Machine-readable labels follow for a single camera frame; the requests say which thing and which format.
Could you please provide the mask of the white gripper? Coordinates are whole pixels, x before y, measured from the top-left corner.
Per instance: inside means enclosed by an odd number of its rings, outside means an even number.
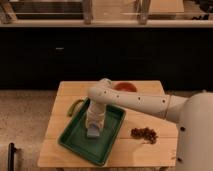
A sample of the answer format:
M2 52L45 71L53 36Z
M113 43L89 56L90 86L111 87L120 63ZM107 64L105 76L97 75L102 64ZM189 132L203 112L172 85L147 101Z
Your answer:
M104 127L106 106L99 103L91 103L86 112L86 127L97 126L100 130Z

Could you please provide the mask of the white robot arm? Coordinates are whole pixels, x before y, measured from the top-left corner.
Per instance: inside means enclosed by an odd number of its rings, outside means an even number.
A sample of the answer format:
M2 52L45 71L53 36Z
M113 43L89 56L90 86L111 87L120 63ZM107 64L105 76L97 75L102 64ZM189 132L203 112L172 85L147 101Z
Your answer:
M213 171L213 93L189 98L118 91L103 78L87 90L86 128L102 131L107 105L117 105L175 123L176 171Z

